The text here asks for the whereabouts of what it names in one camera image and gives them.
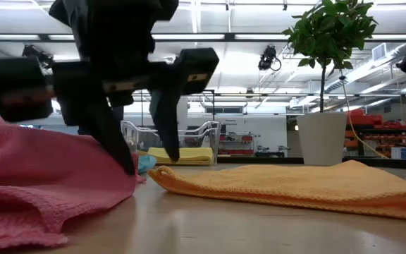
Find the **ceiling beam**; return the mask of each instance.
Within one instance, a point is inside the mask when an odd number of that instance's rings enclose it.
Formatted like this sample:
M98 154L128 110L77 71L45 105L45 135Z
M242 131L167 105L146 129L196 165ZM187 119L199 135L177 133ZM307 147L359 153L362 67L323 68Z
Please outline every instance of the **ceiling beam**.
M281 33L153 33L157 42L288 42ZM405 34L376 33L366 42L406 42ZM0 33L0 42L72 43L72 34Z

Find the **green leaves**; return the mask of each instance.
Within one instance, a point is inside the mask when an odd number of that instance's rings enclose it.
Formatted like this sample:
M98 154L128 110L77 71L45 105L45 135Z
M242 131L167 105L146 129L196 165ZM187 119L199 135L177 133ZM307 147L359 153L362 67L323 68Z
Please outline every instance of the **green leaves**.
M344 65L344 67L345 67L346 69L349 69L349 70L352 70L352 69L353 69L353 66L352 66L352 64L351 64L349 61L344 61L344 62L343 62L343 65Z
M347 16L341 16L339 17L339 21L343 24L343 25L350 25L352 23L352 21L350 20L349 17Z
M335 20L336 19L334 17L326 16L322 20L321 26L319 27L320 31L324 31L324 30L332 28L335 25Z
M377 27L377 25L371 25L368 28L364 29L364 36L371 37L372 33L374 33L376 27Z
M316 61L314 59L310 59L308 61L308 64L311 66L311 68L314 68L314 66L316 65Z
M316 49L316 41L314 40L314 38L309 37L304 42L304 48L308 55L312 54L314 52L314 50Z
M355 41L353 41L353 46L357 47L359 50L364 49L364 39L363 38L358 38Z
M302 59L302 60L300 60L298 67L306 66L308 64L309 64L309 59Z
M298 66L322 66L334 63L333 70L353 68L349 61L352 49L364 49L364 40L371 37L377 22L367 11L372 3L359 0L322 0L321 4L301 16L293 16L296 24L282 33L289 36L288 45L294 54L302 54Z
M335 10L337 12L341 13L348 13L349 12L349 7L347 7L347 4L344 4L342 2L338 2L335 4Z
M335 16L336 15L336 9L335 5L331 0L322 0L322 4L325 7L325 12L330 15L330 16Z
M330 38L327 41L327 45L328 45L328 50L330 51L330 53L338 54L338 47L336 46L336 42L333 38Z
M293 33L293 31L290 28L288 28L288 29L284 30L281 33L284 34L284 35L291 35Z
M367 4L358 4L355 7L355 11L360 14L360 15L366 15L367 11L373 6L373 3L367 3Z

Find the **workbench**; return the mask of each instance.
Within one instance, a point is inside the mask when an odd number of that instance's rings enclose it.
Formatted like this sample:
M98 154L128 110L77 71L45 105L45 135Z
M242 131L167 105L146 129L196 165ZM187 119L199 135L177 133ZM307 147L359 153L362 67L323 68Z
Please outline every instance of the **workbench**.
M240 166L177 167L180 172ZM406 179L406 170L386 169ZM65 226L64 248L24 254L406 254L406 221L167 193L153 180L110 212Z

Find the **window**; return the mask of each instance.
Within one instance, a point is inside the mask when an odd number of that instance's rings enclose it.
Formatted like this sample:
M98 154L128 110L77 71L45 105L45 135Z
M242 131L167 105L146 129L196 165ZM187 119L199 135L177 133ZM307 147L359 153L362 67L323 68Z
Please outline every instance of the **window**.
M244 107L215 107L214 110L216 114L241 114ZM206 107L206 113L213 113L212 107Z
M391 105L385 106L385 107L383 108L383 112L384 112L384 113L390 113L390 112L391 112Z

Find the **cloth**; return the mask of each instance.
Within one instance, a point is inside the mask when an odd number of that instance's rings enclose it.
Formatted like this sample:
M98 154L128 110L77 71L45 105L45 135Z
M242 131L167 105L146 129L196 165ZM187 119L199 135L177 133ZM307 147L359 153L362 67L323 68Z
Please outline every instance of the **cloth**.
M66 220L108 210L143 180L126 175L91 137L0 119L0 249L67 243Z
M406 219L406 181L355 161L332 167L251 165L183 175L159 167L149 175L177 194Z
M214 154L210 147L180 148L180 159L173 163L164 148L151 147L148 154L157 159L158 165L210 165L214 161Z
M139 156L139 174L146 173L156 166L156 157L153 155L140 155Z

